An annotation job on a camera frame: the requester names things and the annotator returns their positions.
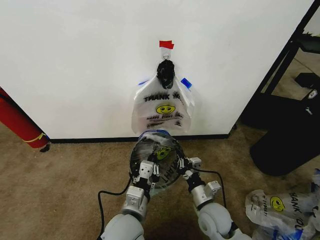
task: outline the floor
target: floor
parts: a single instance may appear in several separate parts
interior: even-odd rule
[[[318,71],[315,56],[299,52],[274,94],[301,99],[309,90],[293,81],[299,72]],[[245,214],[245,197],[256,189],[266,194],[308,192],[320,157],[286,176],[272,177],[254,165],[249,149],[265,132],[238,122],[228,139],[180,141],[189,157],[199,157],[203,168],[223,177],[227,208],[240,229],[251,235],[255,225]],[[0,125],[0,239],[96,239],[101,227],[97,193],[119,192],[129,176],[134,142],[52,144],[47,152],[32,149]],[[205,181],[217,180],[203,174]],[[106,222],[116,215],[125,196],[104,195]],[[216,201],[222,204],[221,193]],[[179,179],[148,204],[147,240],[205,240],[186,182]]]

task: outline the black cable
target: black cable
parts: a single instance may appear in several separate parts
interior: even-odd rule
[[[197,168],[194,168],[194,167],[192,167],[192,169],[196,170],[197,172],[217,174],[219,176],[220,182],[221,182],[221,188],[222,188],[223,205],[224,205],[225,208],[227,208],[225,186],[224,186],[224,181],[222,180],[222,177],[221,177],[220,173],[217,172],[217,171],[201,170],[201,169],[197,169]]]
[[[102,201],[101,201],[101,194],[120,196],[127,191],[127,189],[130,186],[131,181],[132,181],[132,176],[130,175],[130,179],[122,192],[111,192],[111,191],[104,191],[104,190],[101,190],[98,192],[98,202],[99,202],[99,208],[100,208],[100,213],[101,213],[101,230],[100,230],[100,234],[99,234],[97,240],[101,240],[101,235],[103,234],[104,229],[105,229],[105,216],[104,216],[104,208],[102,206]]]

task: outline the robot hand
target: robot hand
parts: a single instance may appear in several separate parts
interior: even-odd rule
[[[154,162],[142,161],[139,174],[129,186],[121,214],[116,215],[106,225],[102,240],[144,240],[144,229],[141,222],[147,214],[147,204],[150,200],[150,189],[154,187],[155,179],[159,177],[159,168]]]
[[[198,224],[201,231],[210,240],[251,240],[232,221],[228,210],[218,203],[213,202],[216,192],[221,188],[217,181],[205,183],[196,171],[201,165],[201,159],[181,158],[178,162],[178,173],[189,185],[192,194]]]

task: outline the yellow stripe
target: yellow stripe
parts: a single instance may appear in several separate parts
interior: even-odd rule
[[[47,135],[45,135],[43,132],[39,135],[39,136],[37,136],[35,139],[32,139],[32,140],[30,140],[30,141],[25,141],[25,140],[23,140],[23,141],[25,141],[26,143],[32,143],[32,142],[34,142],[34,141],[36,141],[36,140],[40,140],[43,136],[47,136]]]

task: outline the red tape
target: red tape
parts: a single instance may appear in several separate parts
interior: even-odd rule
[[[159,41],[159,47],[160,48],[166,48],[166,49],[174,49],[174,44],[172,43],[172,40],[170,40],[170,41]]]

